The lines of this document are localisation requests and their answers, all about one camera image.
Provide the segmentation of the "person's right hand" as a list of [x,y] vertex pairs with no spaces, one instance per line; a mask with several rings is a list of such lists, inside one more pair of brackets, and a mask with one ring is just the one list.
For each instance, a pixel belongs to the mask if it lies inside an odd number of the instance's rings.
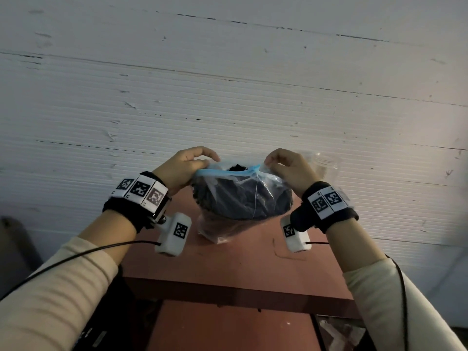
[[282,179],[298,197],[302,197],[311,185],[321,181],[301,154],[288,149],[278,148],[274,150],[268,154],[264,164],[269,170],[271,164],[290,166],[293,170],[292,177]]

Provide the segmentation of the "black bag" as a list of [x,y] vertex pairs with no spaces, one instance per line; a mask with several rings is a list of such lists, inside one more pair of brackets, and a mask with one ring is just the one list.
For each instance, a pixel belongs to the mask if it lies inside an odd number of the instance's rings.
[[72,351],[147,351],[162,303],[136,298],[119,265]]

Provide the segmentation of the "black wristband with marker tags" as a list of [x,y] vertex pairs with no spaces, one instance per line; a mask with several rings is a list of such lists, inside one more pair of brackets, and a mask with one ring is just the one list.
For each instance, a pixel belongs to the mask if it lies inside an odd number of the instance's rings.
[[313,183],[301,196],[301,205],[290,214],[290,224],[298,232],[314,227],[322,233],[338,222],[359,215],[354,204],[340,189],[326,182]]
[[160,222],[171,200],[164,182],[152,172],[145,171],[122,179],[104,203],[102,212],[119,213],[139,233]]

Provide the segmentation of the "person's left forearm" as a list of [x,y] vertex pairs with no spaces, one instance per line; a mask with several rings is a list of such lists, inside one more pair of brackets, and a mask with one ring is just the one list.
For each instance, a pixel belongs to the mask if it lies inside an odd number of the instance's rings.
[[0,302],[0,351],[71,351],[129,246],[56,266]]

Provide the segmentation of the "person's left hand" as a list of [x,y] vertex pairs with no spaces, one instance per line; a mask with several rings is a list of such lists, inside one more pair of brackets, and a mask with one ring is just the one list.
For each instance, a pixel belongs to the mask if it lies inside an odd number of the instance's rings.
[[178,151],[152,173],[162,180],[168,188],[168,194],[174,196],[189,185],[196,172],[190,170],[190,161],[195,159],[208,159],[210,162],[220,161],[219,155],[212,149],[204,146],[191,147]]

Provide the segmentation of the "crumpled clear plastic bag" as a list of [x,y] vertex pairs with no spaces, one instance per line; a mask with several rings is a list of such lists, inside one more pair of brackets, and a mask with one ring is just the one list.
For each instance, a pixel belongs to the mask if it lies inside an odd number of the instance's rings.
[[314,315],[313,322],[322,351],[356,351],[367,331],[356,319]]

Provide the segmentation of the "clear zip bag blue seal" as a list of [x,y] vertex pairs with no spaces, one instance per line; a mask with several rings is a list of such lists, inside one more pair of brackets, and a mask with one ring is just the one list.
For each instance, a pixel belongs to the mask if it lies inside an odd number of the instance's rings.
[[263,163],[221,161],[197,170],[191,180],[201,213],[197,231],[214,244],[283,216],[293,206],[293,191]]

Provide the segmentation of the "person's right forearm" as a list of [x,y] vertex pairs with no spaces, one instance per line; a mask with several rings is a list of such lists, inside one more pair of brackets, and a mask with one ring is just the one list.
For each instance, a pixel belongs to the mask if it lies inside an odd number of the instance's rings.
[[326,236],[377,351],[467,351],[440,313],[403,274],[406,348],[401,279],[394,262],[354,218],[333,224]]

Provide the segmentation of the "clear plastic container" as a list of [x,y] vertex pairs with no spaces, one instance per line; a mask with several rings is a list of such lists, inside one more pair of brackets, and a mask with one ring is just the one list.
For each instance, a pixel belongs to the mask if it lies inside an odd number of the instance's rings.
[[337,155],[326,152],[310,153],[306,160],[321,181],[331,183],[338,178],[342,159]]

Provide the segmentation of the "black clump in bag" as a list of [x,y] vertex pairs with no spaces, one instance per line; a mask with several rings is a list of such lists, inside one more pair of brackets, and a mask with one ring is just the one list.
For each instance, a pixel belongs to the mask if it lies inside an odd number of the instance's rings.
[[266,220],[293,205],[292,189],[264,164],[214,164],[197,170],[193,197],[204,212],[233,220]]

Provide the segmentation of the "red-brown wooden table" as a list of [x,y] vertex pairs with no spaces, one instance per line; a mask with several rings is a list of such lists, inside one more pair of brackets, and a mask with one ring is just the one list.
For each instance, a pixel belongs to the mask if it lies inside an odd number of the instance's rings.
[[215,245],[197,233],[199,209],[183,189],[168,213],[193,221],[183,252],[168,257],[149,244],[130,248],[124,277],[137,301],[151,301],[145,351],[325,350],[320,322],[346,336],[364,327],[326,238],[288,251],[279,218]]

